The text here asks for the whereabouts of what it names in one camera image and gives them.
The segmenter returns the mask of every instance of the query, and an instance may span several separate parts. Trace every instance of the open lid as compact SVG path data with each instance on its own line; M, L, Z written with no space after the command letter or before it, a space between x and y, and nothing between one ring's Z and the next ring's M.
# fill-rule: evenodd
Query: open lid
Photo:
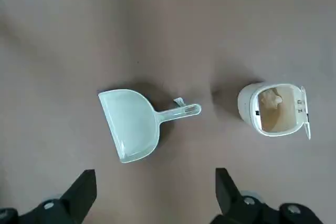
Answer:
M306 130L306 134L308 139L311 139L311 133L310 133L310 123L309 123L309 114L308 114L308 102L307 102L307 94L306 94L306 90L304 87L301 87L301 92L302 92L302 102L304 105L304 119L303 119L303 124L304 124L304 128Z

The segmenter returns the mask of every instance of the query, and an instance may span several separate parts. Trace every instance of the white dustpan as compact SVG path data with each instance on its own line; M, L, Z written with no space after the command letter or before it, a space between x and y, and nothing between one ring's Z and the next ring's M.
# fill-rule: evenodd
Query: white dustpan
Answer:
M128 163L151 154L159 142L160 124L200 114L199 104L156 112L140 93L118 89L99 93L120 161Z

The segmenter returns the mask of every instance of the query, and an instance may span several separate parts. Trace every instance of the handle hole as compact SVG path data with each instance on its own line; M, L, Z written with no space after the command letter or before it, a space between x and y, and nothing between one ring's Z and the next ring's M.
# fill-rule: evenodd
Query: handle hole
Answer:
M185 112L185 113L192 113L192 112L194 112L195 110L196 110L195 107L190 107L190 108L186 108L186 109L184 110L184 112Z

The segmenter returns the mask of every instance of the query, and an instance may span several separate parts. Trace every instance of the white trash bin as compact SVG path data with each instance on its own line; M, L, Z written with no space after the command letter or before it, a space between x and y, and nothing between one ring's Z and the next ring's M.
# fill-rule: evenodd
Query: white trash bin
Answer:
M265 136L284 136L305 126L311 138L306 90L289 83L253 83L238 96L241 118Z

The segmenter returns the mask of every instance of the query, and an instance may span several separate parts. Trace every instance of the brown surface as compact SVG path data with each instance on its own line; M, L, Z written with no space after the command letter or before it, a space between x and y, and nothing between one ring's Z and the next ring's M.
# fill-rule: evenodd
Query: brown surface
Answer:
M209 223L215 167L277 207L296 201L334 223L335 0L1 0L0 207L20 212L95 168L86 223ZM256 80L304 85L304 130L263 137L237 116ZM121 164L97 91L137 86L165 108L148 158Z

